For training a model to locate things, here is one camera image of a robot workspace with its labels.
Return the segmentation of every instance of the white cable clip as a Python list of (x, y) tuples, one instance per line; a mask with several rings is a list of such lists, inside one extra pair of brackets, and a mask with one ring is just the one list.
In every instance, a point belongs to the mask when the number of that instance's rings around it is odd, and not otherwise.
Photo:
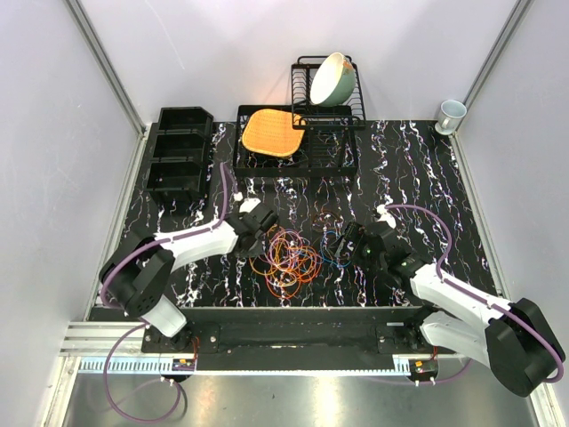
[(388, 210), (385, 208), (385, 205), (379, 205), (376, 208), (378, 215), (380, 216), (380, 222), (385, 221), (392, 229), (394, 229), (397, 225), (395, 217), (388, 213)]
[(495, 308), (493, 307), (494, 304), (500, 306), (501, 302), (504, 302), (503, 298), (500, 298), (498, 296), (489, 296), (488, 298), (486, 298), (486, 307), (488, 308), (488, 310), (495, 310)]

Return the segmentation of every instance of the metal floor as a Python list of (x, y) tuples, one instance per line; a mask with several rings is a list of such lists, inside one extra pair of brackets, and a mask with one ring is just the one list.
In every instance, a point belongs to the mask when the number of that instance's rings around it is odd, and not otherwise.
[[(441, 361), (440, 377), (451, 375), (459, 367), (457, 360)], [(148, 379), (147, 375), (113, 375), (111, 392), (115, 400), (119, 400)], [(509, 393), (487, 368), (476, 363), (454, 383), (418, 389), (378, 384), (367, 378), (199, 375), (184, 382), (183, 388), (188, 397), (185, 414), (184, 405), (180, 403), (180, 409), (172, 418), (160, 425), (537, 426), (529, 400)], [(121, 408), (139, 417), (158, 417), (169, 409), (174, 399), (175, 391), (158, 383), (131, 396)], [(101, 375), (80, 374), (64, 425), (135, 425), (110, 410), (104, 411), (105, 407), (108, 405)]]

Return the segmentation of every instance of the tangled wire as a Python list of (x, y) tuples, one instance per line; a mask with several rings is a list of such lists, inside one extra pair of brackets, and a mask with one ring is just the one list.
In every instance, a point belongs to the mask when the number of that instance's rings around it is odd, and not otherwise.
[(279, 230), (270, 239), (266, 255), (258, 258), (269, 265), (268, 271), (258, 270), (254, 260), (249, 259), (252, 270), (264, 276), (268, 290), (276, 298), (290, 300), (302, 285), (320, 273), (322, 257), (309, 243), (296, 231)]

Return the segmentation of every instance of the bowl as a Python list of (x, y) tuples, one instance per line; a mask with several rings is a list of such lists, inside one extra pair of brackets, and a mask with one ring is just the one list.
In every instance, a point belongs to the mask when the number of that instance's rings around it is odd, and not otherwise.
[(356, 88), (356, 71), (348, 58), (333, 53), (322, 63), (310, 87), (310, 102), (334, 107), (349, 99)]

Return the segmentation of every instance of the blue wire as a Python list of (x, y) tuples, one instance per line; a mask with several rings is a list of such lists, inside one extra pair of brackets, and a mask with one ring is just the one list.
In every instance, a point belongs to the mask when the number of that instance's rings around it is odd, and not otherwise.
[(331, 265), (335, 265), (338, 268), (346, 268), (349, 266), (349, 264), (351, 263), (351, 261), (348, 261), (346, 264), (339, 264), (336, 261), (333, 260), (329, 260), (325, 257), (324, 255), (324, 241), (326, 236), (328, 236), (329, 234), (333, 234), (335, 237), (339, 237), (338, 233), (336, 233), (335, 231), (326, 231), (326, 233), (323, 235), (322, 240), (320, 240), (320, 254), (322, 255), (322, 259), (326, 262), (329, 262)]

